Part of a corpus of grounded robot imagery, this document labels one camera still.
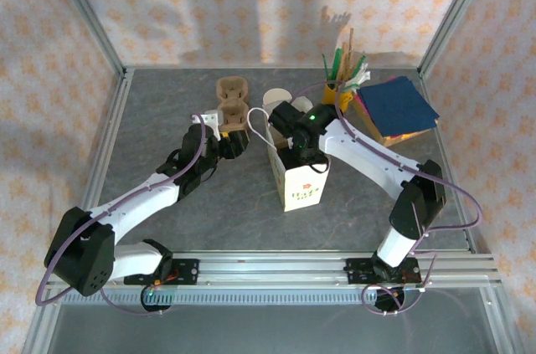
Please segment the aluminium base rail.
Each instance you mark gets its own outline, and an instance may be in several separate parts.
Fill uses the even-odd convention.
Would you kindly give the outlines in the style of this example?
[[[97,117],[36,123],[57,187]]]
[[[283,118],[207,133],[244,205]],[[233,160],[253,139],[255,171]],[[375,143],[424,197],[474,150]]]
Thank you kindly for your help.
[[[365,254],[345,252],[190,252],[161,255],[149,247],[121,246],[114,268],[90,277],[90,283],[101,286],[113,281],[125,285],[149,285],[168,276],[172,259],[198,259],[196,285],[219,288],[316,288],[350,285],[343,270],[346,259],[368,258]],[[422,282],[408,287],[472,287],[496,284],[500,280],[497,266],[488,254],[442,252],[437,257],[415,258]],[[382,284],[384,287],[400,286]]]

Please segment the yellow stirrer holder cup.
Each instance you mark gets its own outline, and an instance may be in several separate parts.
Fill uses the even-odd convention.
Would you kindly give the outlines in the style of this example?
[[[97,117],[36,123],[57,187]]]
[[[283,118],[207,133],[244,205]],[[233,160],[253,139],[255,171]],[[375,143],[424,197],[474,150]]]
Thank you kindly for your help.
[[[345,113],[353,101],[352,91],[342,91],[338,93],[340,88],[344,88],[346,82],[343,80],[327,80],[323,91],[322,103],[325,105],[335,105],[335,100],[339,97],[339,110]]]

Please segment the aluminium frame leg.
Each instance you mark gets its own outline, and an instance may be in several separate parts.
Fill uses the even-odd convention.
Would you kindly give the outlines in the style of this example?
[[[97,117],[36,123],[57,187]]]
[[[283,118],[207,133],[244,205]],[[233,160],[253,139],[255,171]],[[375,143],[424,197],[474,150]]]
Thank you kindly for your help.
[[[22,354],[47,354],[49,352],[60,309],[60,300],[37,307],[23,345]]]
[[[491,285],[480,291],[497,354],[525,354],[503,286]]]

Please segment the white paper takeout bag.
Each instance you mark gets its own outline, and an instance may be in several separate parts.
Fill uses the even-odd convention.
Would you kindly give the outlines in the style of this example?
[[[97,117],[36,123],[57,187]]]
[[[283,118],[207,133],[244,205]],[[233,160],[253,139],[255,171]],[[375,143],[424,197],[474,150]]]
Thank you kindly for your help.
[[[267,110],[263,108],[263,103],[262,108],[251,108],[247,113],[247,123],[250,129],[268,145],[268,157],[280,194],[281,204],[284,211],[289,212],[298,208],[310,207],[320,202],[331,163],[330,159],[326,157],[323,160],[317,160],[313,164],[304,164],[292,155],[290,142],[273,126],[268,124],[269,114],[277,105],[274,104]],[[304,96],[298,97],[291,105],[298,110],[312,108],[312,102]],[[251,127],[250,115],[255,110],[265,113],[264,133],[260,133]]]

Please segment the white wrapped straw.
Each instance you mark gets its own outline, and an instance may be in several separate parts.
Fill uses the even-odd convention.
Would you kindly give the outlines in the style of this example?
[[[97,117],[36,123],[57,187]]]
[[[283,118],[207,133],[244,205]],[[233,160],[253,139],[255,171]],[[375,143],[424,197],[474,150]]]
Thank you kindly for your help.
[[[341,85],[340,89],[343,93],[349,92],[350,90],[357,90],[361,87],[363,82],[368,80],[370,80],[370,72],[360,72],[352,79],[346,81],[344,85]]]

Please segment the brown pulp cup carrier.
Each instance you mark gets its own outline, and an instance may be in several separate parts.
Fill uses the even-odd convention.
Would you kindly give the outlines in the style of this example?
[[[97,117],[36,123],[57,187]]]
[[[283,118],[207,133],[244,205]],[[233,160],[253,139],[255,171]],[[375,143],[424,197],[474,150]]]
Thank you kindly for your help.
[[[248,131],[246,120],[249,107],[249,86],[241,76],[227,76],[216,83],[219,99],[217,110],[222,113],[219,130],[222,132]]]

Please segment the aluminium frame post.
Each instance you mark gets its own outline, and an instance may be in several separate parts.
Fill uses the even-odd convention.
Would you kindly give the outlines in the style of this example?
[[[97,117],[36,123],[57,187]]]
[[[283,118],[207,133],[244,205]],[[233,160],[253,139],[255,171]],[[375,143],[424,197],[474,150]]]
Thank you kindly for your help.
[[[461,22],[465,12],[470,7],[471,2],[472,0],[451,1],[439,28],[436,30],[434,37],[425,51],[425,55],[417,67],[417,72],[422,80],[424,80],[433,70],[436,61],[440,58],[442,51],[447,46],[451,35],[456,30],[457,25]]]
[[[89,27],[90,32],[98,43],[102,53],[105,55],[108,64],[114,72],[123,78],[126,73],[126,66],[121,62],[116,49],[112,45],[104,26],[98,19],[95,9],[92,7],[90,0],[71,0],[76,6],[80,16]]]

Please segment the tall wooden stirrer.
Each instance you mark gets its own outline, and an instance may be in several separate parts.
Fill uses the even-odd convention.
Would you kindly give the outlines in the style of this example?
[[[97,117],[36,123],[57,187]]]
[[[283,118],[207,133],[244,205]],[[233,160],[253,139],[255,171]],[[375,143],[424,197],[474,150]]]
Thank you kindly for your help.
[[[346,71],[345,71],[345,75],[346,75],[346,78],[349,80],[351,78],[351,75],[353,73],[353,70],[352,70],[352,61],[353,61],[353,33],[354,33],[354,28],[351,27],[350,28],[350,32],[349,32],[349,39],[348,39],[348,53],[347,53],[347,58],[346,58]]]

